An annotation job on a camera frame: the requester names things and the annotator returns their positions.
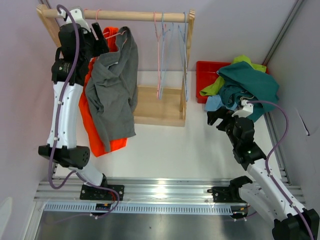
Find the light blue shorts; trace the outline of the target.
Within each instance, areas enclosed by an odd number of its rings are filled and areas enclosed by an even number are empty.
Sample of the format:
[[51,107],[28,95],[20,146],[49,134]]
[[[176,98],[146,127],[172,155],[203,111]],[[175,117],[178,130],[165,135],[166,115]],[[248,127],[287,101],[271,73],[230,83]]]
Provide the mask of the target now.
[[206,112],[215,112],[222,107],[225,107],[225,105],[223,104],[220,95],[213,95],[207,98],[204,110]]

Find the lime green shorts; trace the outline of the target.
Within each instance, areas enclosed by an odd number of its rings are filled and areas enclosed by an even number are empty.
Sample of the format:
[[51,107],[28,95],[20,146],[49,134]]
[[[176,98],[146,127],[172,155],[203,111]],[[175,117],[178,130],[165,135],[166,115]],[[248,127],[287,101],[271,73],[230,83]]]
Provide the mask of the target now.
[[215,71],[215,73],[217,74],[217,77],[215,78],[214,82],[212,82],[211,84],[206,84],[206,86],[203,87],[199,91],[199,94],[201,96],[214,96],[214,95],[217,95],[219,90],[225,84],[224,78],[222,76],[218,75],[218,70],[220,68],[222,68],[222,67],[226,67],[226,66],[232,65],[232,64],[237,64],[237,63],[240,63],[240,62],[246,62],[253,69],[255,69],[257,71],[260,71],[260,72],[263,72],[263,73],[267,72],[267,67],[265,65],[252,63],[251,59],[248,56],[239,55],[239,56],[235,57],[231,63],[225,64],[225,65],[221,65],[220,64],[220,67]]

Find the grey shorts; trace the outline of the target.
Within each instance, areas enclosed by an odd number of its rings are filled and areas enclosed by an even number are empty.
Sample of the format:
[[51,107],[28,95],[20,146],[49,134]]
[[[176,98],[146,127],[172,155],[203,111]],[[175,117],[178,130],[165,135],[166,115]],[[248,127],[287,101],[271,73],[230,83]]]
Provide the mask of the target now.
[[85,96],[97,134],[106,152],[111,142],[135,136],[138,104],[138,46],[129,27],[115,37],[115,52],[101,54],[92,66]]

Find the teal shorts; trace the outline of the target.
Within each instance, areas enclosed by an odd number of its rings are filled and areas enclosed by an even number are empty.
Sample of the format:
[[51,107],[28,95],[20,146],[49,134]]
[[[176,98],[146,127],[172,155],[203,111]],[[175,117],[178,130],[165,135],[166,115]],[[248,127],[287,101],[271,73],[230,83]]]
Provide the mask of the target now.
[[223,105],[228,108],[238,104],[241,97],[274,104],[279,101],[279,85],[276,80],[271,75],[254,69],[245,61],[220,68],[218,75],[224,79],[224,85],[218,94]]

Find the blue wire hanger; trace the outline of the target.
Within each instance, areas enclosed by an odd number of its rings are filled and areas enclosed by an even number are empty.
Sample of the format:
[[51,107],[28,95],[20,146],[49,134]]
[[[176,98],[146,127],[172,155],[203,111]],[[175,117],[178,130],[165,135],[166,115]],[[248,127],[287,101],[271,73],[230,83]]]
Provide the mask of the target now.
[[187,13],[184,12],[184,27],[180,25],[177,26],[178,31],[178,43],[179,43],[179,54],[181,60],[181,67],[182,67],[182,83],[183,83],[183,93],[185,100],[189,100],[189,88],[188,88],[188,67],[187,67]]
[[159,88],[159,99],[162,99],[163,89],[165,83],[165,42],[166,35],[171,30],[167,28],[167,24],[165,23],[165,13],[162,13],[161,16],[161,36],[162,36],[162,49],[161,49],[161,63],[160,63],[160,88]]

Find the orange shorts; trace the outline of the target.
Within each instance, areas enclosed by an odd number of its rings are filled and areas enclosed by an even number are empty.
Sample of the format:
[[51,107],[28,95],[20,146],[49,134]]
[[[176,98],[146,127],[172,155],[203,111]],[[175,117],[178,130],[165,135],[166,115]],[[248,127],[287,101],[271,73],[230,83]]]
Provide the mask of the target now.
[[[84,128],[88,134],[88,140],[89,140],[91,152],[93,153],[93,155],[95,157],[100,157],[100,156],[105,155],[110,152],[106,152],[104,150],[103,143],[100,140],[98,132],[95,128],[93,118],[92,118],[90,110],[89,110],[88,100],[85,95],[85,88],[89,82],[89,78],[91,77],[91,72],[93,70],[93,64],[94,64],[95,60],[97,60],[97,59],[98,59],[98,57],[93,58],[93,60],[91,60],[90,63],[88,64],[88,74],[85,76],[83,91],[80,96],[78,105],[79,105],[80,113],[82,116]],[[116,150],[124,148],[127,144],[127,139],[128,138],[123,138],[123,139],[111,141],[111,152],[114,152]]]

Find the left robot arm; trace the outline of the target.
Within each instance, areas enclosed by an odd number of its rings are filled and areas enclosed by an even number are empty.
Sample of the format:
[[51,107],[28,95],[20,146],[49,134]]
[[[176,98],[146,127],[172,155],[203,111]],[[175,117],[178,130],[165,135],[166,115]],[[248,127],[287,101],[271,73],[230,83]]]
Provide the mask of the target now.
[[49,137],[38,154],[69,169],[91,187],[97,200],[108,196],[106,176],[90,163],[90,149],[77,145],[76,123],[78,104],[93,57],[109,52],[107,41],[98,23],[83,27],[71,23],[60,27],[58,38],[61,46],[55,53],[51,67],[54,107]]

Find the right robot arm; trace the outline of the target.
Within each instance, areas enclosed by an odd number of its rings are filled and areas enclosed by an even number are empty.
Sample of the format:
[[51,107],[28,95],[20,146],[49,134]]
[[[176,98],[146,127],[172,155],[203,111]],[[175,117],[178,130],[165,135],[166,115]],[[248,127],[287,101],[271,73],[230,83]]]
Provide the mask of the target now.
[[229,182],[227,197],[234,202],[245,202],[272,226],[275,240],[316,240],[320,216],[307,209],[273,173],[267,156],[255,143],[254,122],[246,117],[233,116],[231,110],[221,107],[207,112],[207,123],[225,132],[233,156],[248,175]]

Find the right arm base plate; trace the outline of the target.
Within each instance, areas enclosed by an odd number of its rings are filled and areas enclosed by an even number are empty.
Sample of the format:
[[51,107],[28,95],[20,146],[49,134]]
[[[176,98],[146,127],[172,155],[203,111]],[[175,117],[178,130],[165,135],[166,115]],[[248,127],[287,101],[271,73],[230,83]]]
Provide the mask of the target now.
[[214,203],[236,203],[237,199],[229,186],[213,186],[209,188],[207,193],[212,195]]

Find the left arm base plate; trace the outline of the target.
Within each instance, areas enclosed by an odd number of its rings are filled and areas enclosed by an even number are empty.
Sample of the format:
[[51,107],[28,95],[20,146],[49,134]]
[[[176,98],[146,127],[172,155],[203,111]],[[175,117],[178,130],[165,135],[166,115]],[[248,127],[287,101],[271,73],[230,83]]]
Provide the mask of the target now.
[[[119,184],[110,184],[110,189],[116,191],[119,195],[119,200],[122,201],[125,193],[125,186]],[[117,201],[117,196],[110,190],[98,189],[96,187],[88,186],[83,184],[79,196],[80,200],[90,201]]]

